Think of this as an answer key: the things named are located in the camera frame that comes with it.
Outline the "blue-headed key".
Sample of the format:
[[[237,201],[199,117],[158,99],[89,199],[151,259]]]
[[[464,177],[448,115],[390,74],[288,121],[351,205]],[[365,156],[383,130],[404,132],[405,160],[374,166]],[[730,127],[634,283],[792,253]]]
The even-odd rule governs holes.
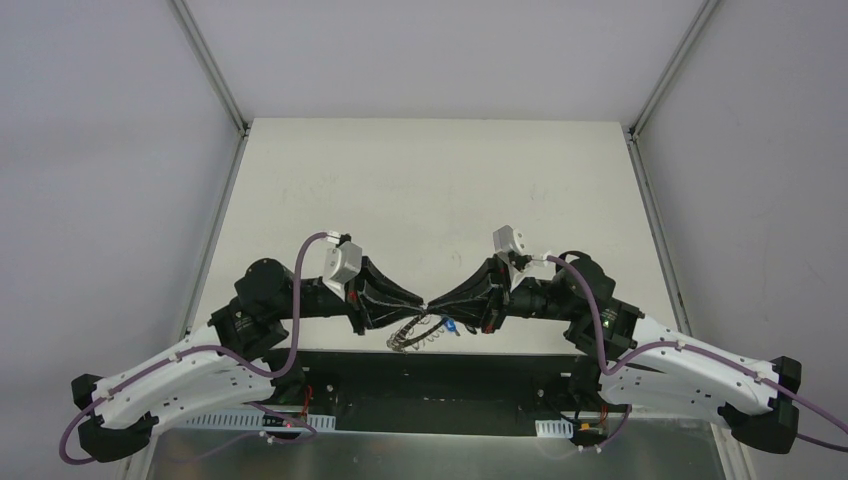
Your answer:
[[[459,330],[458,330],[458,328],[457,328],[457,325],[456,325],[455,321],[454,321],[452,318],[450,318],[450,317],[443,317],[443,318],[442,318],[442,326],[444,327],[444,329],[445,329],[446,331],[450,332],[451,334],[453,334],[453,335],[455,335],[455,336],[457,336],[457,337],[459,337],[459,336],[460,336],[460,333],[459,333]]]

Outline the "metal disc with keyrings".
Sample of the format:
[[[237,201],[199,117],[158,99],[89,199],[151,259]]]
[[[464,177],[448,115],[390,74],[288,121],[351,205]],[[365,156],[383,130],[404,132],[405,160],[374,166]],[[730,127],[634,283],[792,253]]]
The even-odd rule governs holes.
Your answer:
[[[387,347],[398,353],[420,351],[438,340],[445,332],[446,320],[435,315],[418,315],[391,334]]]

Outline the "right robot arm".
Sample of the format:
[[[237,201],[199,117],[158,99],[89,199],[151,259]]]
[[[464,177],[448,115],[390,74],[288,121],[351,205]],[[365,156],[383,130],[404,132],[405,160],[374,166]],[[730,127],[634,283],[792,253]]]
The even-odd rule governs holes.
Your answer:
[[[536,258],[496,254],[427,310],[486,334],[512,317],[563,321],[564,339],[586,356],[567,384],[576,407],[664,410],[725,428],[756,450],[790,452],[800,420],[792,399],[798,361],[733,354],[661,324],[616,299],[614,280],[582,252],[543,261],[555,266],[550,280],[529,274]]]

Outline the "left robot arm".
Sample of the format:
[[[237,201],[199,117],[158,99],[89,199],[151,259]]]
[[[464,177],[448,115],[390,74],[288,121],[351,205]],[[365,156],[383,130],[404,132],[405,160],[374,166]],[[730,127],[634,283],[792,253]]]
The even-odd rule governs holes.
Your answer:
[[[178,424],[234,405],[297,402],[305,374],[297,357],[304,318],[347,317],[355,333],[413,317],[423,300],[385,277],[368,257],[333,258],[317,278],[277,260],[250,265],[236,295],[175,345],[122,373],[83,374],[71,383],[78,416],[60,441],[78,437],[84,463],[108,463],[143,450]]]

